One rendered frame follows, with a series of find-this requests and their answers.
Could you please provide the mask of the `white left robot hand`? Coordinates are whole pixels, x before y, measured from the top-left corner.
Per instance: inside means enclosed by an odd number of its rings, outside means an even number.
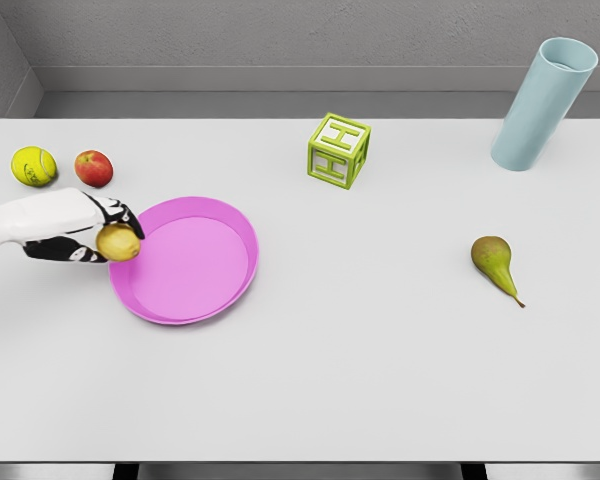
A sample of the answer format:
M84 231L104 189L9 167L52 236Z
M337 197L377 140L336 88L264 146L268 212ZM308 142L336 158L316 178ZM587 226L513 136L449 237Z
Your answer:
M34 259L105 263L100 252L72 235L110 224L126 225L145 238L138 219L120 200L63 188L0 205L0 245L16 243Z

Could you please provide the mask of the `yellow lemon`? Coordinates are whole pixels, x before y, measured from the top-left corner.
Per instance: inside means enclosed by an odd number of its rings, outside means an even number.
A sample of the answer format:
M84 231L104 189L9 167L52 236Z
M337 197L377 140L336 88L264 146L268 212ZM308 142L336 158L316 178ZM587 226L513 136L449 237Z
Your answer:
M96 247L107 260L124 262L134 259L140 253L141 243L129 225L113 223L98 232Z

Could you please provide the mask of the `pink round plate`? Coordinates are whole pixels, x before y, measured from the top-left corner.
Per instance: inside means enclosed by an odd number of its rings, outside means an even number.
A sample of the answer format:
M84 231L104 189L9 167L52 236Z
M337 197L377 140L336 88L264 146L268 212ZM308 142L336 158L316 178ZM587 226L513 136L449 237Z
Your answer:
M207 197L180 197L139 215L139 255L109 265L121 303L162 325L208 319L235 303L259 261L254 227L234 206Z

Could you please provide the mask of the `yellow-green tennis ball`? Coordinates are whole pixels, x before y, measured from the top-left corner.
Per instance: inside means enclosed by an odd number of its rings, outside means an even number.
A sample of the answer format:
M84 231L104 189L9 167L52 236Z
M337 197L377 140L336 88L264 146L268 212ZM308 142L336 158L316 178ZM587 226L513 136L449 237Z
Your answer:
M47 150L38 146L27 146L13 154L11 171L20 183L31 187L43 187L56 178L57 165Z

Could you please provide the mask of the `red apple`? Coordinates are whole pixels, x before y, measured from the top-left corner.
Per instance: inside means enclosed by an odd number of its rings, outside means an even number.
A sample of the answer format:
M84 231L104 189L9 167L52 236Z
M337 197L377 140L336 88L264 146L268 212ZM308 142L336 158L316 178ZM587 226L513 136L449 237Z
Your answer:
M81 152L74 161L74 171L84 184L94 188L106 186L114 174L109 158L97 150Z

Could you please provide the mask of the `green letter H block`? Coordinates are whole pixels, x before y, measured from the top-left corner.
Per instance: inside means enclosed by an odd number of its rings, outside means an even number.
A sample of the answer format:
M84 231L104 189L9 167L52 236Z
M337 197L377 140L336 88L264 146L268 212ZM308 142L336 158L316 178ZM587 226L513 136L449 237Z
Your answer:
M308 141L307 174L349 190L364 166L372 129L329 112Z

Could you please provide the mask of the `green pear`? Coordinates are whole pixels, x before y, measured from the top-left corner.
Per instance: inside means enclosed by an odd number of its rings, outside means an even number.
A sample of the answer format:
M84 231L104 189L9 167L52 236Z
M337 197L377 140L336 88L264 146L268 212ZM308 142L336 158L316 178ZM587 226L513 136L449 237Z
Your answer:
M474 241L470 254L474 266L482 274L502 292L513 298L521 308L525 307L518 298L517 288L510 272L511 248L503 238L480 237Z

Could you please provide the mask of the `light blue tall cup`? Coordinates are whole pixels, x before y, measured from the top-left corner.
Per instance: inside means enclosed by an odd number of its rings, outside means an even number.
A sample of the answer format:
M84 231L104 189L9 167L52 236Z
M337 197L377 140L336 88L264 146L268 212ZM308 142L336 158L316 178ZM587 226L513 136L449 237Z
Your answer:
M494 162L511 171L530 169L597 65L596 51L582 41L543 41L492 144Z

